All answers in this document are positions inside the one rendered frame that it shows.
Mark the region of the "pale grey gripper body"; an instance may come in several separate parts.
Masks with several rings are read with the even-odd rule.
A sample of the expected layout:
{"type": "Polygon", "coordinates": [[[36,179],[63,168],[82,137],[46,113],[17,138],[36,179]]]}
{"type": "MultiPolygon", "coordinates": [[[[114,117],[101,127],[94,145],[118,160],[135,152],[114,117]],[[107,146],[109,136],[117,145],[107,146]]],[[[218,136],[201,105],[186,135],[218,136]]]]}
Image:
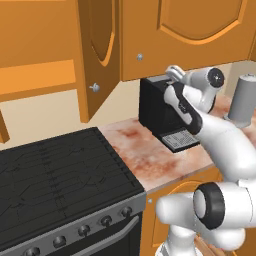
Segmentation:
{"type": "Polygon", "coordinates": [[[168,66],[165,73],[173,81],[178,81],[178,82],[180,82],[185,76],[185,71],[177,65],[168,66]]]}

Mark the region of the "closed orange cabinet door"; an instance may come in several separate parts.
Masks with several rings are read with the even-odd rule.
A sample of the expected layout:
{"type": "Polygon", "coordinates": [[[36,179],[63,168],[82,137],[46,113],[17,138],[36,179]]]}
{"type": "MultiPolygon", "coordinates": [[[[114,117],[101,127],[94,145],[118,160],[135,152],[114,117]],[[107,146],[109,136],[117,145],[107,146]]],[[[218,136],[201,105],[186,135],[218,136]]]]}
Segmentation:
{"type": "Polygon", "coordinates": [[[120,16],[123,80],[247,60],[256,39],[256,0],[121,0],[120,16]]]}

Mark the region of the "open orange cabinet door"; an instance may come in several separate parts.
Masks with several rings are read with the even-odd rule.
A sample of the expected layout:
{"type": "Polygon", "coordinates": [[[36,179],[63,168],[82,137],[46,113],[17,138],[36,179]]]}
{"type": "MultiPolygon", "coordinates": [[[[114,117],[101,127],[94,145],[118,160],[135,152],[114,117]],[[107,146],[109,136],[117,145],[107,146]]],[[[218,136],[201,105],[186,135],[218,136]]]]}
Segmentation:
{"type": "Polygon", "coordinates": [[[78,0],[78,11],[90,120],[120,81],[119,0],[78,0]]]}

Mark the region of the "open orange cabinet with shelf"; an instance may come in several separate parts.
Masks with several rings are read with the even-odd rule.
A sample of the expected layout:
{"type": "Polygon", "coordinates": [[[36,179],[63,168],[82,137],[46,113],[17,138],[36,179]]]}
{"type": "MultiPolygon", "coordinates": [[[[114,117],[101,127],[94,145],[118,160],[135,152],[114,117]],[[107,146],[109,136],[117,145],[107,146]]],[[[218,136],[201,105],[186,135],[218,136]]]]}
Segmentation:
{"type": "Polygon", "coordinates": [[[0,102],[74,89],[77,0],[0,0],[0,102]]]}

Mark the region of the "orange base cabinet door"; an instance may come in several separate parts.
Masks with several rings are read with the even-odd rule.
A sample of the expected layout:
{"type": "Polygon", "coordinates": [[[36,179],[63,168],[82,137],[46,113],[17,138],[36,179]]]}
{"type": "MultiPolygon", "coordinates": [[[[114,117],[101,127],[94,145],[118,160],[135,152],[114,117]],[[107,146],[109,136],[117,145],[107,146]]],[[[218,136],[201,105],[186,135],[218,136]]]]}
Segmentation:
{"type": "Polygon", "coordinates": [[[157,248],[164,242],[168,234],[168,226],[162,224],[155,214],[155,204],[158,198],[172,193],[192,192],[201,183],[221,180],[222,176],[219,170],[213,166],[195,171],[149,192],[142,219],[140,256],[154,256],[157,248]]]}

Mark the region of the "orange cabinet door edge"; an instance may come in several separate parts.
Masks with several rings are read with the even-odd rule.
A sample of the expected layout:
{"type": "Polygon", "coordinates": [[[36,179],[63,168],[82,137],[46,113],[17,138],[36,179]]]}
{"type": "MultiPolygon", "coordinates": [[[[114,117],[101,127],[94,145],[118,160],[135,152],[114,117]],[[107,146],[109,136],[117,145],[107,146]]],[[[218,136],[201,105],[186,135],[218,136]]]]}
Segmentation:
{"type": "Polygon", "coordinates": [[[2,112],[0,111],[0,142],[6,143],[9,139],[10,137],[2,116],[2,112]]]}

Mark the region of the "black coffee machine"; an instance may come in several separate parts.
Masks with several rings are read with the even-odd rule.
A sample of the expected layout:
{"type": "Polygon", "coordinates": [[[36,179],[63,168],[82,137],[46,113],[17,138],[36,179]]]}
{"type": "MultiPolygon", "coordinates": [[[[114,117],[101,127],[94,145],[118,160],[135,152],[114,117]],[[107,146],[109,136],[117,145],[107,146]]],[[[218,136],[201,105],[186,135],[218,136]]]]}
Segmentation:
{"type": "Polygon", "coordinates": [[[166,75],[140,80],[139,122],[173,153],[197,146],[199,141],[186,129],[172,106],[164,102],[171,81],[166,75]]]}

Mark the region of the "grey cylindrical canister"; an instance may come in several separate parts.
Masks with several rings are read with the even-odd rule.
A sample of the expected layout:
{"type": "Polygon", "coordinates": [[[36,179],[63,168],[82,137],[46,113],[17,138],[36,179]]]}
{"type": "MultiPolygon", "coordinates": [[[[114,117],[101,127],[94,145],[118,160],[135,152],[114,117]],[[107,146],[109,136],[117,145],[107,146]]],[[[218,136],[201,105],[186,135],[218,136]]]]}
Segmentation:
{"type": "Polygon", "coordinates": [[[251,124],[251,119],[256,108],[256,75],[240,75],[229,112],[224,119],[232,122],[238,128],[251,124]]]}

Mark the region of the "black stove knob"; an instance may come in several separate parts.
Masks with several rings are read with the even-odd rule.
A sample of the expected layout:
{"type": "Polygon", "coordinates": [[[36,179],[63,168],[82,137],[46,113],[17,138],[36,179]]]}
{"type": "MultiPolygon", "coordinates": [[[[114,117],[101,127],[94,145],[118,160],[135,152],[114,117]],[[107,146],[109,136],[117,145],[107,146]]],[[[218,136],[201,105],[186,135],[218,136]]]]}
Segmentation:
{"type": "Polygon", "coordinates": [[[101,224],[104,226],[104,227],[109,227],[112,223],[112,218],[110,215],[107,215],[107,216],[104,216],[102,219],[101,219],[101,224]]]}
{"type": "Polygon", "coordinates": [[[55,248],[60,248],[66,245],[66,238],[64,236],[58,236],[53,240],[53,246],[55,248]]]}
{"type": "Polygon", "coordinates": [[[86,237],[88,234],[90,233],[90,227],[88,225],[82,225],[79,229],[78,229],[78,234],[81,237],[86,237]]]}
{"type": "Polygon", "coordinates": [[[129,207],[129,206],[124,207],[124,208],[122,209],[122,211],[121,211],[121,215],[122,215],[123,217],[125,217],[125,218],[130,217],[131,214],[132,214],[132,208],[129,207]]]}
{"type": "Polygon", "coordinates": [[[32,247],[24,252],[24,256],[40,256],[40,249],[38,247],[32,247]]]}

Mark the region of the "black stove with hob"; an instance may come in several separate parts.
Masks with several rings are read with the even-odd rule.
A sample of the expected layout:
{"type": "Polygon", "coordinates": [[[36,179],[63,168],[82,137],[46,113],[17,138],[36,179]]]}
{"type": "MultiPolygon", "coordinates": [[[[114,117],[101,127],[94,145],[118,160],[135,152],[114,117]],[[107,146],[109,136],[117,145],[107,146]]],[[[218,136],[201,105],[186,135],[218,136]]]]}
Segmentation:
{"type": "Polygon", "coordinates": [[[146,192],[96,127],[0,151],[0,256],[71,256],[142,213],[146,192]],[[132,208],[130,217],[121,215],[132,208]],[[109,227],[101,224],[110,215],[109,227]],[[78,234],[90,227],[86,237],[78,234]],[[53,246],[58,236],[66,245],[53,246]]]}

